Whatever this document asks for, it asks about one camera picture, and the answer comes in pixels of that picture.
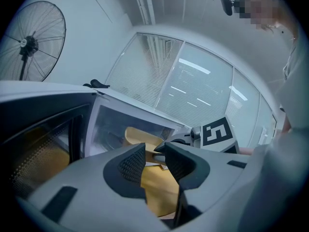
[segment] fan stand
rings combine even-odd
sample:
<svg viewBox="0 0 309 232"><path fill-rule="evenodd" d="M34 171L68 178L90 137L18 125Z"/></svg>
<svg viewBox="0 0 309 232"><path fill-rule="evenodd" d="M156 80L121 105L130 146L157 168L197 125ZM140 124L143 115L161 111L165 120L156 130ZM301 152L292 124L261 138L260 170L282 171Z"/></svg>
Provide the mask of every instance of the fan stand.
<svg viewBox="0 0 309 232"><path fill-rule="evenodd" d="M19 80L22 81L24 77L24 72L27 64L27 60L29 57L33 56L39 49L38 41L33 37L35 31L32 35L27 36L20 42L20 52L19 54L22 55L21 60L23 61L23 66L21 68Z"/></svg>

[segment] fan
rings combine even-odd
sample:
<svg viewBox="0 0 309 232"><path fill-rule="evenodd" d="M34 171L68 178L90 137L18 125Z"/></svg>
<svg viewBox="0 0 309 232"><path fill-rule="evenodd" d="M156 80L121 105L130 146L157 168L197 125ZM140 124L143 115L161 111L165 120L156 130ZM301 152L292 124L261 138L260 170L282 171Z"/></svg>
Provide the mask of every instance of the fan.
<svg viewBox="0 0 309 232"><path fill-rule="evenodd" d="M0 80L43 81L61 54L66 23L47 1L18 11L0 42Z"/></svg>

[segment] white wall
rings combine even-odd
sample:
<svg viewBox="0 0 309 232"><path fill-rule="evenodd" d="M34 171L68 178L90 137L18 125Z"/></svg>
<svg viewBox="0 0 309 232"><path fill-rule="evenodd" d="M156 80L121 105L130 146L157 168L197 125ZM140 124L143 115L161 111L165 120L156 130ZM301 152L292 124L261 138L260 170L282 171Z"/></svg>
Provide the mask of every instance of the white wall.
<svg viewBox="0 0 309 232"><path fill-rule="evenodd" d="M281 128L281 126L283 125L284 113L279 109L279 104L276 101L273 93L269 90L269 87L267 86L265 81L253 68L250 67L249 63L241 59L225 45L219 43L218 41L215 41L214 39L206 36L205 34L198 33L193 29L185 28L183 25L179 27L164 23L150 26L142 25L135 26L134 30L137 32L154 33L185 40L190 43L204 47L224 58L233 66L235 66L240 72L242 72L262 93L274 113L274 117L278 122L278 128Z"/></svg>
<svg viewBox="0 0 309 232"><path fill-rule="evenodd" d="M23 6L35 1L39 0L26 0ZM98 79L104 83L134 35L118 0L98 0L105 12L95 0L45 1L62 11L67 27L60 58L45 81L82 85Z"/></svg>

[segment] ceiling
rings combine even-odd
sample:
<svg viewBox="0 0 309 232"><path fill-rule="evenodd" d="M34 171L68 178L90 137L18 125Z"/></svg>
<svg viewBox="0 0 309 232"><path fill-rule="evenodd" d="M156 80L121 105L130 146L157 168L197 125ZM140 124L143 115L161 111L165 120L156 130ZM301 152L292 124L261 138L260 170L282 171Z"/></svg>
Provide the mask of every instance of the ceiling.
<svg viewBox="0 0 309 232"><path fill-rule="evenodd" d="M133 25L142 24L136 0L121 0ZM152 0L157 24L188 28L223 44L263 78L273 93L283 83L292 35L285 29L257 30L238 14L227 16L220 0Z"/></svg>

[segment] fan guard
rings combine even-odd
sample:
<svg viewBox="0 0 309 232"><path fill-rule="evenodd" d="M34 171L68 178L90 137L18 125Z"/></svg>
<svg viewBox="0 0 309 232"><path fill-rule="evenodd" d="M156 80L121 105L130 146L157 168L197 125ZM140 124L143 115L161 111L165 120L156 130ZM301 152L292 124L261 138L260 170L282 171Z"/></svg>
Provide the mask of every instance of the fan guard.
<svg viewBox="0 0 309 232"><path fill-rule="evenodd" d="M0 80L43 81L59 59L65 35L56 5L38 1L18 11L0 42Z"/></svg>

